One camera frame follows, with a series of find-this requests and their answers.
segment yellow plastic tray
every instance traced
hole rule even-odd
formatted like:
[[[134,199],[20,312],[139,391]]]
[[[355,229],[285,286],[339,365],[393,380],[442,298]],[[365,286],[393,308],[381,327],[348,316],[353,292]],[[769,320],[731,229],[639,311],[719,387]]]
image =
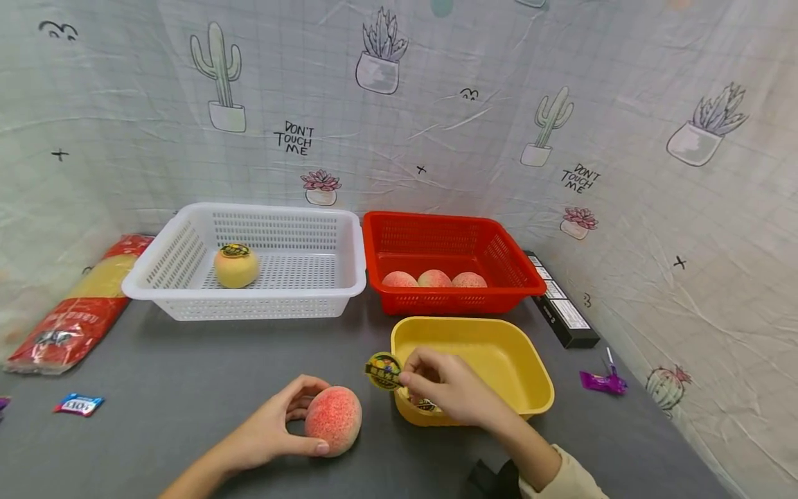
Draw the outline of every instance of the yellow plastic tray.
[[[554,403],[554,386],[532,342],[519,328],[498,319],[455,317],[408,317],[391,334],[391,351],[399,362],[407,361],[419,346],[459,355],[512,407],[529,419]],[[416,408],[406,392],[393,394],[397,409],[417,426],[458,426],[442,412]]]

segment left hand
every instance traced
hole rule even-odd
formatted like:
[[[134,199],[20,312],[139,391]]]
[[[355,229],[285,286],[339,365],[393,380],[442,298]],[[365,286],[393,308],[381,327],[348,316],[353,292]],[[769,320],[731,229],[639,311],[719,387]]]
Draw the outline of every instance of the left hand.
[[[310,401],[330,384],[302,374],[260,406],[209,454],[230,471],[265,465],[278,456],[323,456],[330,446],[320,438],[298,437],[288,433],[286,422],[305,419]]]

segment white plastic basket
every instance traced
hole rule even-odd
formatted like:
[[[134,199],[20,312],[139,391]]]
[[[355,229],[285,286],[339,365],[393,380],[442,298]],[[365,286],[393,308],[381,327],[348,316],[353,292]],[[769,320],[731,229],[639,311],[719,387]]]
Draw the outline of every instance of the white plastic basket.
[[[213,259],[243,243],[260,262],[244,289],[216,281]],[[122,282],[177,320],[338,317],[365,288],[360,222],[352,212],[254,204],[196,203],[181,209]]]

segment red plastic basket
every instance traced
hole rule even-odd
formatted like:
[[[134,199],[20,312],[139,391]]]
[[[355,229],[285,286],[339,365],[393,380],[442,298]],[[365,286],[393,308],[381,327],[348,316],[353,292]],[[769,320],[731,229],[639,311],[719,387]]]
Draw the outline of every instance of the red plastic basket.
[[[465,216],[368,212],[363,219],[365,265],[390,315],[503,314],[546,284],[518,244],[495,220]],[[418,279],[436,268],[453,279],[476,272],[488,287],[387,287],[393,271]]]

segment hand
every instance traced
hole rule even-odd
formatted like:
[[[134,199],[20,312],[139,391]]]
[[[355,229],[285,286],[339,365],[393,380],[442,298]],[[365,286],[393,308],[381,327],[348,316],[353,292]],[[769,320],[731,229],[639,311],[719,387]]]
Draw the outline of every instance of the hand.
[[[457,355],[418,347],[407,359],[399,382],[411,397],[428,398],[459,423],[490,430],[518,418],[502,398]]]
[[[265,465],[278,456],[323,456],[330,446],[320,438],[298,437],[288,433],[286,422],[305,419],[310,401],[330,384],[313,376],[301,375],[260,406],[209,454],[230,471]]]

